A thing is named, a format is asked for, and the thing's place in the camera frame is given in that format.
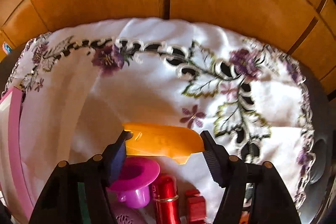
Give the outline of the orange plastic piece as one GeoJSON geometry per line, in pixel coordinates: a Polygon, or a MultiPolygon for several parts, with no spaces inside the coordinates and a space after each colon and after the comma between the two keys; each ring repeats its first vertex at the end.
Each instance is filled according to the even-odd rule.
{"type": "Polygon", "coordinates": [[[124,123],[133,134],[125,142],[128,156],[165,156],[180,165],[194,153],[205,151],[201,136],[192,129],[153,123],[124,123]]]}

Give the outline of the pink shallow tray box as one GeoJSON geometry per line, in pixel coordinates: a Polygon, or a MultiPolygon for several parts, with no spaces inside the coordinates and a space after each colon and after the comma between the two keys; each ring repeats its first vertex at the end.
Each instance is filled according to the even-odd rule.
{"type": "Polygon", "coordinates": [[[29,223],[33,203],[23,175],[19,147],[19,122],[23,93],[10,88],[1,99],[1,191],[19,223],[29,223]]]}

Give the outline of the pink blue book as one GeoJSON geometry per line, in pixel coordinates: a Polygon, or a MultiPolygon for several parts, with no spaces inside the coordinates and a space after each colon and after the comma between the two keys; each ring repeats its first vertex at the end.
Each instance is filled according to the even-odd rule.
{"type": "Polygon", "coordinates": [[[7,44],[7,42],[3,42],[2,49],[5,54],[9,55],[12,52],[11,47],[7,44]]]}

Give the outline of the white floral embroidered tablecloth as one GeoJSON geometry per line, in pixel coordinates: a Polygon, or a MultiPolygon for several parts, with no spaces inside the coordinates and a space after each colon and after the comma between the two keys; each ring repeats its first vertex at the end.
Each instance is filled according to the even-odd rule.
{"type": "Polygon", "coordinates": [[[275,164],[296,208],[315,157],[297,60],[208,24],[107,20],[29,40],[7,89],[25,93],[23,176],[35,202],[58,160],[86,160],[126,122],[209,131],[245,162],[275,164]]]}

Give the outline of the magenta plastic cup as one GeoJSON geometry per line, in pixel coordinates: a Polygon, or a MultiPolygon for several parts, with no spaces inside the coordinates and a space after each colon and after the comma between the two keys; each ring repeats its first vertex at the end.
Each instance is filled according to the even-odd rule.
{"type": "Polygon", "coordinates": [[[155,160],[145,157],[127,157],[118,179],[108,187],[117,201],[132,209],[145,207],[151,200],[149,185],[160,173],[155,160]]]}

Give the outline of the red lipstick tube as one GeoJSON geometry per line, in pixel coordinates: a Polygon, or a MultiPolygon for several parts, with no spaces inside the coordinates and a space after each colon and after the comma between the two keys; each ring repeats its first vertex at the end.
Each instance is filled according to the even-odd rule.
{"type": "Polygon", "coordinates": [[[181,223],[176,178],[170,174],[161,173],[150,188],[156,223],[181,223]]]}

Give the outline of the red plastic block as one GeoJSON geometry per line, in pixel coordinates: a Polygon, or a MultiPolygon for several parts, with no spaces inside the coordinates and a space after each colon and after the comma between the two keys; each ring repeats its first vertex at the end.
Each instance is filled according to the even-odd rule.
{"type": "Polygon", "coordinates": [[[185,191],[185,207],[187,223],[205,223],[206,200],[197,189],[185,191]]]}

